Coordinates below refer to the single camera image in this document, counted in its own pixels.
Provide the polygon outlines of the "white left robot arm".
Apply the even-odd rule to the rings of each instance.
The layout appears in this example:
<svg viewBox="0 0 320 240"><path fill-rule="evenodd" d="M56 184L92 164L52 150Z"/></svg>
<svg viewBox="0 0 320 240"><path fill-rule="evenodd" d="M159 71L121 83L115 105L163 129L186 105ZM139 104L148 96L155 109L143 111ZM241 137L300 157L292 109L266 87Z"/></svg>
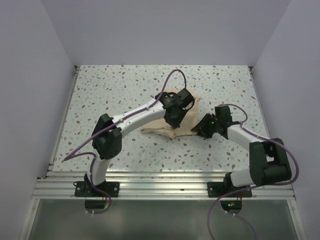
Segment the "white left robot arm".
<svg viewBox="0 0 320 240"><path fill-rule="evenodd" d="M97 157L86 174L89 182L86 190L92 196L103 193L106 172L111 159L122 150L122 139L132 131L150 122L163 119L171 128L181 127L188 111L195 105L196 99L186 89L177 93L161 92L154 100L116 116L103 114L92 132L92 147Z"/></svg>

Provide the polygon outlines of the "beige cloth mat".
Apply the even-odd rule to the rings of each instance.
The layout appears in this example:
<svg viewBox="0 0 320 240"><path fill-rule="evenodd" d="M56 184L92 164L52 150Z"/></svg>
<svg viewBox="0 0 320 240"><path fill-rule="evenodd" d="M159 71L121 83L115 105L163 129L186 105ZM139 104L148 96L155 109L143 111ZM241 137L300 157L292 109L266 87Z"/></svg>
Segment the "beige cloth mat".
<svg viewBox="0 0 320 240"><path fill-rule="evenodd" d="M195 102L193 107L186 113L179 128L173 128L162 118L146 123L140 128L140 132L142 134L155 133L171 139L181 136L196 135L196 133L192 132L191 129L199 122L199 101L202 98L193 90L189 89L188 91L194 97Z"/></svg>

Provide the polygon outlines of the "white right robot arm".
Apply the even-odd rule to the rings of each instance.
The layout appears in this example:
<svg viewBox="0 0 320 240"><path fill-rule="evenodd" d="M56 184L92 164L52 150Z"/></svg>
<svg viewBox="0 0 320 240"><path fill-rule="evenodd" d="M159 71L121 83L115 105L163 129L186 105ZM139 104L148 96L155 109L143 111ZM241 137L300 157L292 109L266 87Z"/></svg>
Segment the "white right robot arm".
<svg viewBox="0 0 320 240"><path fill-rule="evenodd" d="M247 130L242 122L233 120L228 104L216 106L214 111L207 113L191 131L204 139L219 134L240 145L248 152L249 167L226 173L222 183L208 186L209 191L219 197L232 197L253 185L274 185L291 179L292 170L281 139L262 137Z"/></svg>

